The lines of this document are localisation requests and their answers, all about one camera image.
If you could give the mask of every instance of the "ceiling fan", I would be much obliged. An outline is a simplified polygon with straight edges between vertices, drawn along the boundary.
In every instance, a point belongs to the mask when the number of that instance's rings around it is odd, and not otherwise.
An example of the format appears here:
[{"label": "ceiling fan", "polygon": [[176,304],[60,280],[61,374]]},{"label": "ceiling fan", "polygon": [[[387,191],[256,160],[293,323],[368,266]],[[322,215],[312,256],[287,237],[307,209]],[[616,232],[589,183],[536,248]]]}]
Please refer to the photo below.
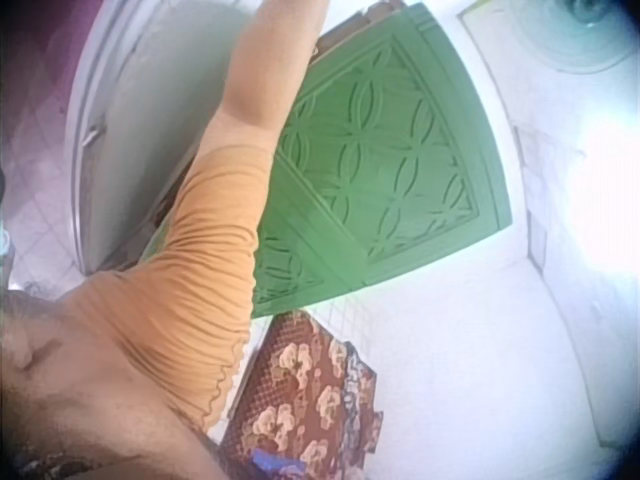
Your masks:
[{"label": "ceiling fan", "polygon": [[559,71],[591,74],[637,50],[627,13],[614,0],[509,0],[522,43]]}]

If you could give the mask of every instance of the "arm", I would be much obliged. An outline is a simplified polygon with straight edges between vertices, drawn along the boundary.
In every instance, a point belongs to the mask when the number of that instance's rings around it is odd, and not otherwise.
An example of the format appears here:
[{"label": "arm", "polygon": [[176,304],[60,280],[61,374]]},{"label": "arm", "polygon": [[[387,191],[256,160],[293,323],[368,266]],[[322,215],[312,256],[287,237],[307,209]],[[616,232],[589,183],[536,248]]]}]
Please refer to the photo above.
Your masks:
[{"label": "arm", "polygon": [[66,299],[203,431],[224,408],[249,338],[271,159],[327,2],[265,0],[233,57],[163,252],[124,274],[95,275]]},{"label": "arm", "polygon": [[273,152],[293,106],[329,0],[264,0],[231,59],[220,107],[198,156],[232,145]]}]

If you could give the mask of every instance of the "orange top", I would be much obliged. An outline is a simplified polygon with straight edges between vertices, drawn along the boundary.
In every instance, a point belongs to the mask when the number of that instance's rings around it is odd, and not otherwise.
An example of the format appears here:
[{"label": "orange top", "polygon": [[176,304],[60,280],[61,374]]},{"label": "orange top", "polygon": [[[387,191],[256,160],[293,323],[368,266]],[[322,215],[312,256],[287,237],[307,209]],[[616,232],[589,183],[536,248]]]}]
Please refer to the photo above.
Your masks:
[{"label": "orange top", "polygon": [[64,300],[204,431],[220,418],[249,339],[253,254],[271,162],[256,147],[198,158],[163,252],[124,273],[98,273]]}]

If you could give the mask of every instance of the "brown floral cloth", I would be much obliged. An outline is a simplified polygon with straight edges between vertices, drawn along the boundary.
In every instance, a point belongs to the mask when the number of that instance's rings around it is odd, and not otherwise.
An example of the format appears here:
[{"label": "brown floral cloth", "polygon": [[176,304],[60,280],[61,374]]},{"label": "brown floral cloth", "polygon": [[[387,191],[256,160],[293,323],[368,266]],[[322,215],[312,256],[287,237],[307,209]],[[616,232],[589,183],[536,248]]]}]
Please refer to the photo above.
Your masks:
[{"label": "brown floral cloth", "polygon": [[[340,458],[346,456],[343,446],[347,445],[347,356],[347,346],[308,313],[278,315],[249,373],[221,448],[241,462],[249,462],[253,449],[260,448],[305,462],[307,478],[341,478]],[[375,418],[376,375],[358,362],[359,423],[365,432]],[[362,467],[367,442],[352,434],[348,445],[356,450],[349,453],[349,463]]]}]

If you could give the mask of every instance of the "bright window light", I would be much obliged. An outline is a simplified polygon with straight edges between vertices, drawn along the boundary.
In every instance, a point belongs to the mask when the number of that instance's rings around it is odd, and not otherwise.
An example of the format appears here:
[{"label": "bright window light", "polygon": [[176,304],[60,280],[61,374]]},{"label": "bright window light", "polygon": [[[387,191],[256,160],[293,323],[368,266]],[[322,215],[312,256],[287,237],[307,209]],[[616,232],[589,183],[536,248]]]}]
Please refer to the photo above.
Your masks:
[{"label": "bright window light", "polygon": [[570,184],[571,223],[582,254],[606,273],[640,273],[640,131],[600,118]]}]

